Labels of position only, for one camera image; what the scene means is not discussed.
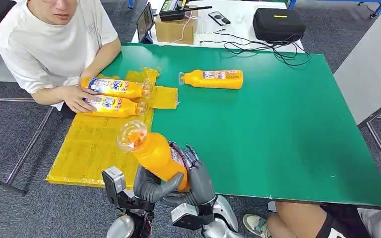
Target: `detergent bottle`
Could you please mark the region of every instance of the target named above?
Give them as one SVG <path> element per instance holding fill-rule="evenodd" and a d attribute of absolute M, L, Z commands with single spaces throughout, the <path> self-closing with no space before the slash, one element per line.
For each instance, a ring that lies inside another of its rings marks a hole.
<path fill-rule="evenodd" d="M 89 113 L 93 116 L 126 118 L 133 115 L 142 116 L 145 113 L 145 102 L 135 103 L 127 98 L 101 95 L 95 95 L 95 97 L 100 98 L 100 102 L 84 99 L 86 103 L 96 109 L 96 111 Z"/>
<path fill-rule="evenodd" d="M 202 71 L 179 73 L 179 84 L 189 84 L 198 88 L 240 89 L 243 85 L 241 70 Z"/>
<path fill-rule="evenodd" d="M 177 172 L 184 175 L 179 191 L 190 189 L 188 171 L 182 157 L 172 149 L 166 138 L 159 133 L 147 133 L 147 127 L 139 120 L 133 120 L 120 129 L 117 142 L 121 150 L 131 152 L 144 168 L 163 181 L 168 181 Z"/>
<path fill-rule="evenodd" d="M 100 95 L 121 98 L 148 98 L 150 96 L 149 83 L 135 83 L 111 78 L 85 78 L 81 87 L 88 88 Z"/>

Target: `black cable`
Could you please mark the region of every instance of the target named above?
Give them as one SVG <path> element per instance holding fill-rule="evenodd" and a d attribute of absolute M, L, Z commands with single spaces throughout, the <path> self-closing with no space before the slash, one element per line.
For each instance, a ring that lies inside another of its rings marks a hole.
<path fill-rule="evenodd" d="M 288 66 L 301 66 L 301 65 L 308 63 L 311 59 L 311 55 L 308 52 L 306 52 L 304 49 L 302 49 L 298 44 L 296 44 L 295 41 L 289 41 L 294 35 L 289 36 L 287 39 L 285 39 L 283 41 L 275 41 L 271 45 L 269 45 L 269 44 L 265 44 L 265 43 L 259 42 L 259 41 L 251 41 L 251 40 L 248 40 L 246 38 L 239 37 L 239 36 L 236 36 L 233 34 L 220 33 L 220 31 L 224 31 L 224 30 L 225 29 L 218 30 L 218 31 L 214 32 L 214 34 L 223 35 L 223 36 L 232 36 L 232 37 L 235 37 L 235 38 L 238 38 L 241 40 L 245 40 L 245 41 L 247 41 L 247 43 L 241 44 L 241 43 L 234 42 L 234 41 L 200 41 L 199 43 L 200 44 L 203 42 L 224 43 L 223 47 L 227 51 L 229 51 L 230 53 L 234 54 L 234 56 L 238 56 L 243 52 L 254 52 L 254 51 L 259 51 L 259 50 L 271 49 L 272 52 L 274 53 L 275 58 L 277 58 L 277 60 L 279 60 L 280 62 L 282 62 Z M 237 51 L 236 51 L 236 49 L 227 47 L 228 44 L 237 48 Z M 259 46 L 257 48 L 242 48 L 243 46 L 248 46 L 250 44 L 258 44 L 261 46 Z M 277 50 L 277 48 L 279 48 L 281 46 L 288 46 L 288 45 L 293 45 L 294 48 L 296 49 L 296 52 L 293 55 L 283 54 Z M 300 49 L 301 51 L 303 51 L 307 55 L 307 60 L 302 62 L 302 63 L 296 63 L 296 64 L 289 63 L 290 60 L 294 60 L 296 58 L 296 56 L 298 54 L 298 49 Z"/>

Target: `sneaker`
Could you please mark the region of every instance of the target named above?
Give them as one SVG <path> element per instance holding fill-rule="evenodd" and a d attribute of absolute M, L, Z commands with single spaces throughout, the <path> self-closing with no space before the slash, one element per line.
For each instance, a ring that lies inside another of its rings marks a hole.
<path fill-rule="evenodd" d="M 266 220 L 260 216 L 246 214 L 243 216 L 243 224 L 250 232 L 258 237 L 272 238 L 272 235 L 268 230 Z"/>

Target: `yellow plastic bag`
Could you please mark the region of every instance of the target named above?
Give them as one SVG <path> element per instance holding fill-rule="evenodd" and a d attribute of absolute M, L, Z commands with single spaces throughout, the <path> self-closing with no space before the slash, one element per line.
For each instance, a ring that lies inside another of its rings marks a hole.
<path fill-rule="evenodd" d="M 149 105 L 176 108 L 177 89 L 155 86 L 158 75 L 158 71 L 144 68 L 142 72 L 128 72 L 125 80 L 143 82 L 148 79 L 154 93 Z M 116 166 L 125 174 L 127 189 L 132 190 L 138 162 L 132 154 L 118 148 L 116 135 L 123 124 L 134 119 L 142 120 L 150 129 L 153 114 L 152 108 L 148 108 L 143 117 L 106 118 L 78 114 L 46 180 L 50 183 L 104 187 L 101 171 Z"/>

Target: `man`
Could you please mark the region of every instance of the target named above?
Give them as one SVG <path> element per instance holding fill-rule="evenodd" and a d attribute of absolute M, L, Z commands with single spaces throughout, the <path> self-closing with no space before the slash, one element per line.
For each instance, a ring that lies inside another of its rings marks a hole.
<path fill-rule="evenodd" d="M 381 238 L 381 210 L 276 202 L 265 221 L 246 214 L 245 227 L 262 238 Z"/>
<path fill-rule="evenodd" d="M 121 50 L 100 0 L 21 0 L 0 23 L 0 55 L 21 88 L 73 118 L 94 108 L 78 86 Z"/>

